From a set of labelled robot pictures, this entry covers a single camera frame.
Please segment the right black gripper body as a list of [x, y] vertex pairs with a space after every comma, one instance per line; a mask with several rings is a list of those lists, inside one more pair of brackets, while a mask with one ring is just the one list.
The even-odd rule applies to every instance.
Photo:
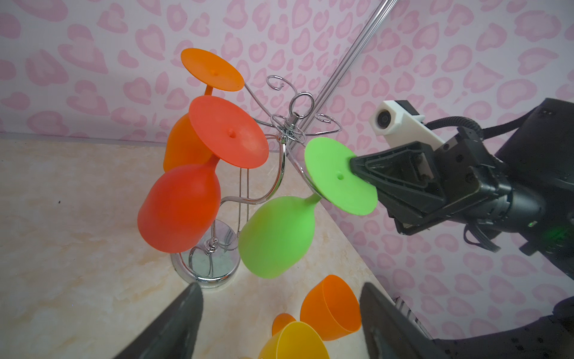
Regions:
[[396, 219], [401, 234], [412, 235], [444, 221], [477, 224], [487, 230], [518, 233], [541, 222], [542, 194], [511, 179], [508, 167], [492, 156], [478, 135], [460, 127], [434, 152], [446, 204], [422, 219]]

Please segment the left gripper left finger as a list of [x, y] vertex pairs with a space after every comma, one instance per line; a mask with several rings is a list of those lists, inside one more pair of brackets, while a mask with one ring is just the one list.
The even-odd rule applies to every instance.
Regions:
[[191, 358], [203, 315], [203, 293], [189, 286], [117, 358]]

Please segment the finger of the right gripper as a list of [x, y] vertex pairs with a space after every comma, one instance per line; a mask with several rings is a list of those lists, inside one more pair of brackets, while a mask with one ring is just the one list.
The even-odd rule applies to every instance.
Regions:
[[436, 211], [446, 194], [432, 147], [411, 142], [350, 160], [351, 172], [375, 186], [378, 199], [394, 211]]

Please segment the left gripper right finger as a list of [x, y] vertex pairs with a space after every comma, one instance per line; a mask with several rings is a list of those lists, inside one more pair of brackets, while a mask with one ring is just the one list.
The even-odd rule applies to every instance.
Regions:
[[374, 284], [363, 285], [360, 313], [370, 358], [447, 357]]

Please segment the yellow wine glass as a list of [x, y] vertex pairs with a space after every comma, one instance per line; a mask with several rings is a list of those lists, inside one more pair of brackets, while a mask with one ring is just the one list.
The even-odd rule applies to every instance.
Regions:
[[277, 332], [261, 349], [263, 359], [329, 359], [319, 334], [308, 324], [292, 322]]

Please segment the green wine glass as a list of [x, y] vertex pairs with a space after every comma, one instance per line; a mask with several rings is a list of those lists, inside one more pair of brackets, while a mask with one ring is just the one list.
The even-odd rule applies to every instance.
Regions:
[[276, 278], [301, 260], [315, 236], [315, 208], [326, 199], [357, 216], [374, 212], [376, 188], [351, 172], [356, 155], [329, 138], [311, 140], [304, 152], [307, 173], [316, 192], [309, 197], [282, 196], [263, 204], [239, 236], [239, 254], [254, 275]]

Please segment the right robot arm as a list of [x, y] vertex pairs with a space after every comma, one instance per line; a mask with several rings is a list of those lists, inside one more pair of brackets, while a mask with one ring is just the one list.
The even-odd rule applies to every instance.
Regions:
[[389, 149], [350, 168], [376, 188], [400, 234], [454, 221], [467, 244], [495, 253], [499, 234], [518, 233], [524, 254], [573, 275], [572, 103], [547, 98], [483, 128], [462, 116], [425, 122], [408, 101], [390, 100], [371, 124]]

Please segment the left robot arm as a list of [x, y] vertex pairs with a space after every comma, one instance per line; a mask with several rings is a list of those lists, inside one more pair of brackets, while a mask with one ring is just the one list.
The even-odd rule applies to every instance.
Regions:
[[[573, 299], [523, 327], [458, 340], [431, 340], [371, 283], [360, 296], [371, 358], [572, 358]], [[118, 358], [191, 358], [203, 314], [203, 293], [189, 285]]]

